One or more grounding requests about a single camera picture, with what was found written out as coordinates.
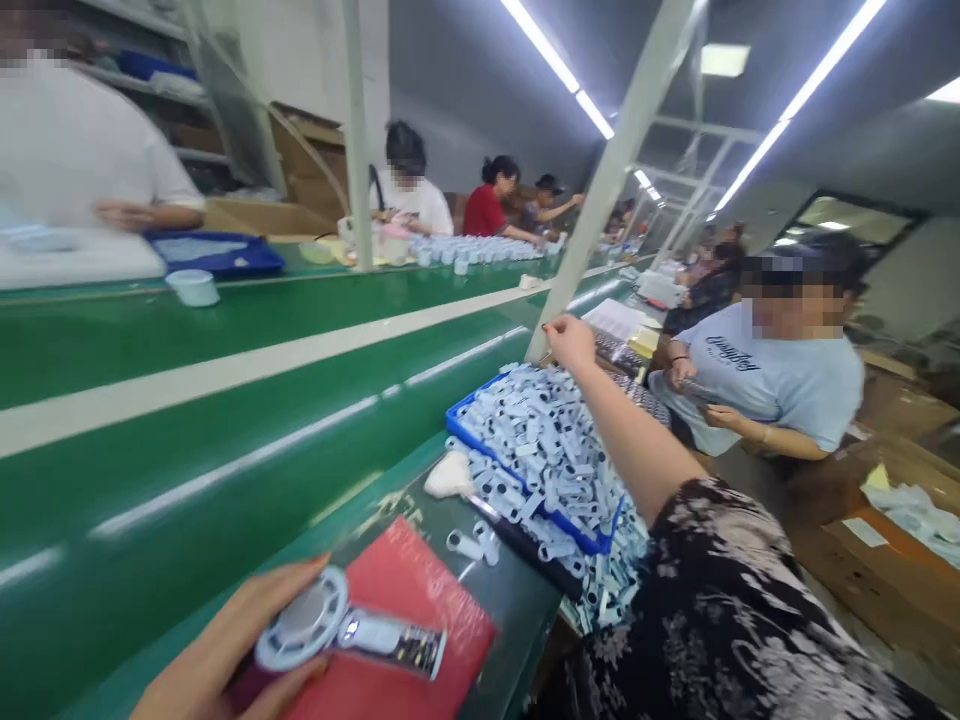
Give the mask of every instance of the white cotton pad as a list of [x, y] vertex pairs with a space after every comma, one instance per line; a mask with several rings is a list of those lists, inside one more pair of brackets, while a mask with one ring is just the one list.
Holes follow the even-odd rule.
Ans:
[[470, 459], [458, 450], [451, 450], [430, 471], [423, 489], [435, 498], [473, 495]]

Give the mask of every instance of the white t-shirt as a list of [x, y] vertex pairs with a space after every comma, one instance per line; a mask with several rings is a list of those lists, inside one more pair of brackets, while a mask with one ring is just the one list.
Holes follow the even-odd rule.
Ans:
[[204, 209], [154, 124], [117, 92], [36, 54], [0, 67], [0, 203], [21, 222], [101, 228], [99, 200]]
[[[412, 215], [433, 228], [435, 235], [453, 235], [453, 219], [450, 207], [440, 189], [426, 178], [412, 190], [397, 187], [389, 169], [378, 170], [380, 187], [383, 188], [383, 206], [387, 210], [397, 210], [404, 215]], [[370, 185], [370, 209], [378, 210], [380, 199], [377, 186]]]
[[[700, 402], [727, 405], [751, 420], [797, 430], [821, 450], [833, 452], [860, 407], [860, 356], [845, 337], [758, 338], [750, 305], [744, 300], [724, 308], [674, 338], [688, 346], [697, 368], [692, 379], [709, 395]], [[701, 452], [717, 456], [740, 439], [732, 430], [707, 425], [697, 403], [673, 392], [663, 372], [650, 376], [650, 389], [690, 426]]]

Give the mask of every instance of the light blue t-shirt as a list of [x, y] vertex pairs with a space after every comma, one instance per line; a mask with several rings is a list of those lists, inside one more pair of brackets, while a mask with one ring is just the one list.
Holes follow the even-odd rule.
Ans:
[[[790, 428], [825, 452], [840, 445], [863, 394], [863, 363], [850, 341], [754, 337], [749, 301], [731, 305], [676, 336], [690, 348], [692, 378], [711, 397], [757, 422]], [[717, 456], [740, 436], [706, 424], [695, 402], [673, 392], [662, 372], [650, 389], [690, 426], [697, 448]]]

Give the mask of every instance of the blue plastic tray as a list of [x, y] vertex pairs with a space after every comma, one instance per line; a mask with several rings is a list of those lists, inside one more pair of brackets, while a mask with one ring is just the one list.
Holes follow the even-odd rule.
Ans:
[[[457, 438], [459, 438], [460, 441], [463, 442], [463, 444], [466, 445], [467, 447], [473, 448], [477, 452], [481, 452], [484, 455], [487, 455], [493, 458], [494, 461], [497, 463], [497, 465], [499, 465], [501, 468], [503, 468], [505, 471], [513, 475], [513, 477], [515, 477], [517, 480], [521, 482], [521, 484], [523, 485], [523, 489], [526, 490], [527, 494], [529, 495], [530, 489], [527, 487], [527, 481], [524, 480], [522, 477], [520, 477], [520, 475], [515, 473], [511, 468], [506, 467], [503, 463], [501, 463], [500, 458], [497, 457], [497, 454], [493, 452], [490, 448], [488, 448], [486, 445], [484, 445], [483, 441], [471, 435], [470, 432], [463, 425], [461, 425], [460, 421], [457, 419], [457, 411], [460, 408], [464, 407], [465, 405], [469, 405], [470, 403], [472, 403], [476, 398], [477, 393], [480, 390], [490, 387], [497, 380], [506, 377], [508, 374], [509, 373], [500, 373], [495, 378], [493, 378], [493, 380], [491, 380], [488, 383], [485, 383], [484, 385], [481, 385], [479, 388], [477, 388], [472, 393], [467, 395], [463, 400], [461, 400], [452, 408], [447, 410], [446, 412], [447, 430], [450, 432], [451, 435], [454, 435]], [[623, 498], [621, 497], [620, 503], [617, 505], [617, 512], [614, 513], [614, 516], [613, 516], [614, 533], [616, 532], [617, 521], [620, 519], [620, 511], [622, 509], [623, 509]], [[580, 548], [585, 553], [587, 553], [587, 555], [609, 555], [610, 554], [610, 548], [613, 547], [612, 533], [610, 535], [603, 535], [601, 533], [597, 533], [597, 539], [596, 541], [594, 541], [588, 538], [582, 532], [580, 532], [573, 525], [573, 523], [571, 523], [563, 515], [563, 513], [547, 512], [544, 509], [543, 505], [537, 508], [537, 512], [539, 512], [541, 515], [545, 517], [550, 518], [556, 524], [557, 527], [559, 527], [561, 530], [567, 533], [567, 535], [569, 535], [574, 540], [576, 540], [577, 545], [579, 545]]]
[[121, 50], [117, 56], [117, 67], [120, 68], [120, 72], [125, 75], [130, 75], [145, 82], [150, 82], [150, 78], [153, 77], [155, 72], [183, 75], [191, 80], [200, 82], [200, 78], [197, 77], [195, 70], [181, 67], [180, 65], [173, 65], [160, 58], [144, 55], [135, 50]]
[[[156, 241], [178, 237], [220, 242], [245, 242], [247, 246], [242, 250], [234, 250], [222, 255], [209, 255], [186, 262], [169, 262], [163, 257], [163, 253], [157, 249]], [[153, 247], [154, 252], [167, 264], [167, 269], [170, 272], [175, 270], [206, 270], [212, 273], [215, 278], [226, 280], [276, 275], [283, 271], [285, 265], [283, 258], [277, 255], [263, 238], [256, 235], [217, 232], [166, 232], [151, 233], [147, 236], [147, 241]], [[246, 264], [237, 265], [236, 262], [240, 259], [243, 259]]]

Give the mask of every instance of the floral dress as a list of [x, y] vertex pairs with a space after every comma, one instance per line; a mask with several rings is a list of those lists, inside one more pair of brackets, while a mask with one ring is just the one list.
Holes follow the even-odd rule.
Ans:
[[691, 480], [650, 533], [625, 623], [589, 636], [530, 717], [944, 718], [811, 595], [780, 525], [720, 480]]

